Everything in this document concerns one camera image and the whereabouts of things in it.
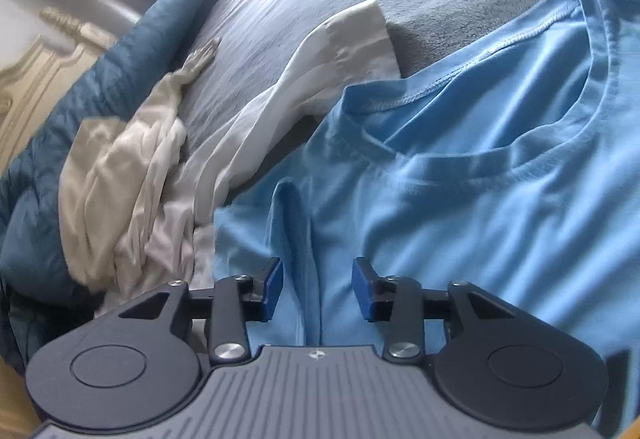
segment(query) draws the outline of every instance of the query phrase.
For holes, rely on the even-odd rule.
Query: dark fabric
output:
[[[202,2],[158,0],[60,99],[0,177],[0,354],[18,372],[100,302],[69,276],[60,241],[58,181],[76,132],[88,117],[131,118],[170,69]]]

